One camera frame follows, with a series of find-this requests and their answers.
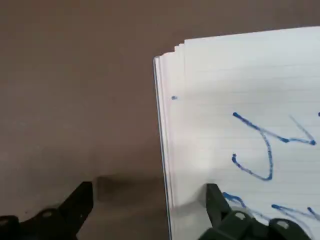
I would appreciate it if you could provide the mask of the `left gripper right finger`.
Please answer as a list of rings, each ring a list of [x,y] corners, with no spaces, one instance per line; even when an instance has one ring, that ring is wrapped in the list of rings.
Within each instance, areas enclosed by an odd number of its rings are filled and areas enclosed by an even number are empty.
[[[244,210],[233,210],[215,183],[205,187],[205,207],[211,222],[200,240],[309,240],[297,223],[272,218],[265,225]]]

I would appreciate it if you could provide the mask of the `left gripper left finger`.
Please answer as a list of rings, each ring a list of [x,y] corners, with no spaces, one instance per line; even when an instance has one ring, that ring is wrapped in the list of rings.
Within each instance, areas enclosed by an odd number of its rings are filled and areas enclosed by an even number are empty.
[[[46,208],[20,221],[15,215],[0,217],[2,240],[76,240],[93,210],[93,183],[82,182],[58,207]]]

